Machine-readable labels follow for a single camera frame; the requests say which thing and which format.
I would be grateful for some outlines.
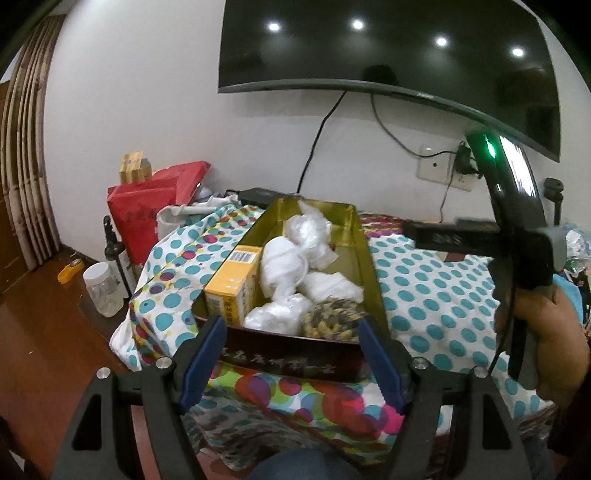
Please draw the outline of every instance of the wall outlet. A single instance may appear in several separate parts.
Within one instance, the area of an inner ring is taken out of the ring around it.
[[[456,171],[453,173],[452,187],[455,189],[461,189],[466,190],[467,192],[471,192],[474,188],[475,183],[476,174],[462,175],[461,173],[458,173]]]
[[[429,155],[435,151],[428,145],[421,146],[421,155]],[[443,154],[433,158],[419,158],[417,178],[447,185],[450,178],[451,155]]]

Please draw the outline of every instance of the transparent jar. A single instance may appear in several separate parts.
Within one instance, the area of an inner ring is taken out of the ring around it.
[[[101,315],[112,317],[123,308],[123,298],[115,279],[111,276],[108,263],[91,265],[82,276],[86,283],[86,290]]]

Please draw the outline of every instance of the bamboo curtain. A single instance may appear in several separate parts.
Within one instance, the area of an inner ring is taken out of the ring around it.
[[[23,45],[0,124],[2,192],[29,270],[60,248],[47,194],[43,110],[49,65],[64,18],[47,17]]]

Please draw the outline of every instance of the wooden door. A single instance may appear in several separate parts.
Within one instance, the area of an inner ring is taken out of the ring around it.
[[[0,122],[8,92],[8,82],[0,84]],[[27,265],[18,246],[16,234],[12,234],[7,205],[0,192],[0,292],[5,291],[25,273]]]

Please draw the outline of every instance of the white jar lid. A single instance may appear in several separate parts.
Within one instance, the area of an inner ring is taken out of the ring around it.
[[[95,263],[88,267],[82,274],[84,282],[87,285],[97,285],[103,283],[107,278],[111,276],[111,269],[107,262]]]

